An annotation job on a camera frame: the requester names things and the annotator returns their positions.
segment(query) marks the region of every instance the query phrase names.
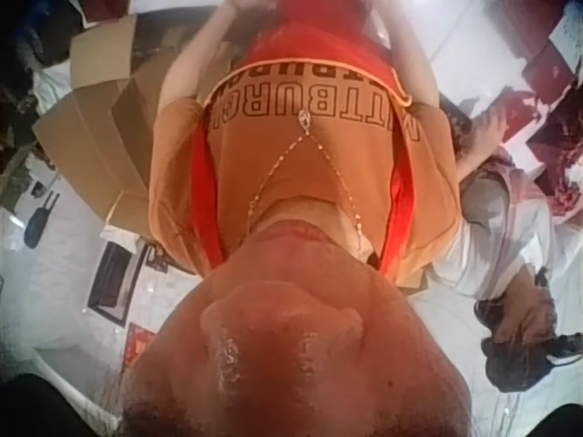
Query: neck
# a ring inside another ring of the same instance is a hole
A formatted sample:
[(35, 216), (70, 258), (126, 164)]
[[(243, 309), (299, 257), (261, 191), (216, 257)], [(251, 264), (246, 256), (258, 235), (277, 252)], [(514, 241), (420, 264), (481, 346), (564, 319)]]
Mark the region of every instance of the neck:
[(359, 235), (351, 219), (332, 203), (312, 198), (293, 198), (274, 204), (253, 227), (258, 234), (270, 226), (286, 220), (305, 221), (325, 233), (334, 243), (356, 259), (366, 262), (373, 254), (370, 241)]

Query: cardboard box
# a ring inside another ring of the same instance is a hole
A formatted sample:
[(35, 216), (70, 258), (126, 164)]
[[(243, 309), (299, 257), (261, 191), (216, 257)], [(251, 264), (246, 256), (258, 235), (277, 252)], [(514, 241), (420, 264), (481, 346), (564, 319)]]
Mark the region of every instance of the cardboard box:
[(127, 16), (73, 40), (73, 92), (34, 131), (58, 171), (100, 218), (149, 239), (152, 126), (177, 50), (161, 47), (133, 71), (136, 22)]

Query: hand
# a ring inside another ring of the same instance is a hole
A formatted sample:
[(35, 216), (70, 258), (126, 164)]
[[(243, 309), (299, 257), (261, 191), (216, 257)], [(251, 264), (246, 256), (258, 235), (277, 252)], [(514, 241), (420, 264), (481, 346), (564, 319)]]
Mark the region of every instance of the hand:
[(532, 286), (519, 286), (506, 291), (504, 318), (494, 333), (496, 343), (541, 343), (555, 336), (557, 314), (548, 291)]
[(233, 6), (238, 11), (244, 11), (256, 7), (268, 8), (274, 5), (276, 0), (225, 0), (225, 3)]
[(508, 129), (506, 110), (503, 107), (490, 107), (474, 120), (474, 129), (467, 155), (480, 164), (490, 158), (502, 143)]

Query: nose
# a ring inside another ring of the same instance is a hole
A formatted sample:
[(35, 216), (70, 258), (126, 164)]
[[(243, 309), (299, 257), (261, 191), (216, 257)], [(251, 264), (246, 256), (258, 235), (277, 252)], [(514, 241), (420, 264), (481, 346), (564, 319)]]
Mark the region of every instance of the nose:
[(233, 290), (206, 309), (201, 325), (210, 359), (239, 371), (315, 371), (356, 353), (363, 334), (355, 310), (336, 309), (294, 284), (274, 281)]

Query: tiled floor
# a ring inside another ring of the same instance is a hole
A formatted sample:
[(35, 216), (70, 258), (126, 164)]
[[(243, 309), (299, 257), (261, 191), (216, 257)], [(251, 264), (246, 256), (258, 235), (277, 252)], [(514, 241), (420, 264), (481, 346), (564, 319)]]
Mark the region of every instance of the tiled floor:
[[(488, 1), (407, 3), (414, 27), (432, 59), (440, 89), (455, 103), (479, 97), (476, 112), (487, 107), (504, 86), (527, 89), (520, 75), (524, 61), (514, 58), (484, 14)], [(132, 0), (130, 10), (145, 12), (193, 3), (196, 2)], [(536, 130), (537, 124), (533, 123), (508, 145), (519, 165), (528, 170), (536, 168), (537, 162), (525, 142)], [(3, 248), (0, 272), (5, 276), (5, 290), (0, 305), (0, 329), (5, 349), (0, 360), (17, 370), (23, 361), (30, 359), (33, 348), (79, 344), (99, 360), (117, 367), (125, 331), (85, 308), (105, 244), (99, 238), (102, 224), (65, 181), (59, 181), (56, 188), (62, 196), (40, 246), (35, 251)], [(25, 200), (19, 204), (19, 218), (26, 222), (39, 206), (37, 203)], [(2, 237), (3, 243), (8, 241), (7, 232)], [(161, 275), (144, 268), (128, 321), (158, 330), (197, 281), (175, 270)], [(568, 275), (553, 284), (564, 290), (557, 302), (559, 332), (581, 329), (580, 282), (578, 259)], [(479, 341), (485, 333), (472, 315), (473, 302), (449, 290), (430, 290), (415, 296), (412, 303), (470, 386), (475, 435), (523, 436), (558, 405), (583, 401), (581, 364), (554, 371), (529, 393), (497, 393), (484, 374), (485, 360)]]

